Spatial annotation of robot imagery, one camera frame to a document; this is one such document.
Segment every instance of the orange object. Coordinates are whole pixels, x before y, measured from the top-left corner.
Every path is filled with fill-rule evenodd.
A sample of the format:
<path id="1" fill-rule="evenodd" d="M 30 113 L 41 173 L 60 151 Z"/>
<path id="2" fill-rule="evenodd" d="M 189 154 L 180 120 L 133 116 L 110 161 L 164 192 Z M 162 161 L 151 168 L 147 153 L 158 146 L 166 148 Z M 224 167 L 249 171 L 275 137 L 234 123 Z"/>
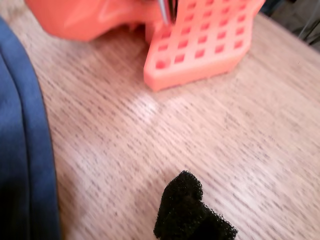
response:
<path id="1" fill-rule="evenodd" d="M 48 33 L 89 41 L 119 25 L 145 24 L 144 81 L 154 91 L 231 71 L 249 50 L 264 0 L 179 0 L 175 25 L 157 0 L 25 0 Z"/>

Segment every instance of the table surface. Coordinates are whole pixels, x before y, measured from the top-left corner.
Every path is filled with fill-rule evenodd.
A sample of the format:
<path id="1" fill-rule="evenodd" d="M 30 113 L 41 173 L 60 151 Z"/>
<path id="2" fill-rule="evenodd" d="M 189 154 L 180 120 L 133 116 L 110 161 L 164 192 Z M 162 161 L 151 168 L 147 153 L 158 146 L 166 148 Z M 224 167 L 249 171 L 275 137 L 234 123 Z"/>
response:
<path id="1" fill-rule="evenodd" d="M 0 14 L 43 91 L 66 240 L 153 240 L 161 195 L 182 170 L 237 240 L 320 236 L 320 55 L 258 15 L 225 75 L 153 93 L 143 33 L 54 38 L 22 0 Z"/>

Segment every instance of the wood grain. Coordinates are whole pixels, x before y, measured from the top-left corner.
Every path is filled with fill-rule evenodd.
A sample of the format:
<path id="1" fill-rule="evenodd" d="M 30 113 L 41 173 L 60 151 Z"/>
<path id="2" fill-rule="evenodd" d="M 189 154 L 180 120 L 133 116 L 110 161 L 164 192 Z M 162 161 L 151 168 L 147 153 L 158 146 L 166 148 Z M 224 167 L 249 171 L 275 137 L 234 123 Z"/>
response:
<path id="1" fill-rule="evenodd" d="M 151 92 L 143 33 L 52 37 L 21 0 L 0 14 L 43 91 L 66 240 L 154 240 L 162 192 L 182 170 L 237 240 L 320 236 L 320 56 L 261 15 L 225 75 Z"/>

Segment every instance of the blue fabric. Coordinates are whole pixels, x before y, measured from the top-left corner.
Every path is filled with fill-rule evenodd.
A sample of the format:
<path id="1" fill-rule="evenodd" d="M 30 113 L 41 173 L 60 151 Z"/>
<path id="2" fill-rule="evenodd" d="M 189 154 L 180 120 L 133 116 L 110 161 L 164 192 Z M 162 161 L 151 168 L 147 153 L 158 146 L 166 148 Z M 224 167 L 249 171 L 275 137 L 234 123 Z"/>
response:
<path id="1" fill-rule="evenodd" d="M 60 240 L 56 172 L 39 83 L 0 18 L 0 235 Z"/>
<path id="2" fill-rule="evenodd" d="M 281 3 L 283 3 L 284 0 L 266 0 L 263 4 L 262 8 L 260 9 L 260 12 L 271 16 L 271 14 L 280 6 Z"/>

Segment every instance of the black foam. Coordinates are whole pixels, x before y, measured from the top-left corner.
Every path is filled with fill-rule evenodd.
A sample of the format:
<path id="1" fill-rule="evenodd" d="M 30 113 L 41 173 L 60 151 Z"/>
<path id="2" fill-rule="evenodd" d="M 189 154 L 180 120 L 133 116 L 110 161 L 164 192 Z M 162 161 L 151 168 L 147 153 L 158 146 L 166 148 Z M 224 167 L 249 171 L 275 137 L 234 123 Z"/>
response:
<path id="1" fill-rule="evenodd" d="M 234 240 L 237 230 L 202 202 L 200 181 L 183 171 L 164 189 L 154 235 L 160 240 Z"/>

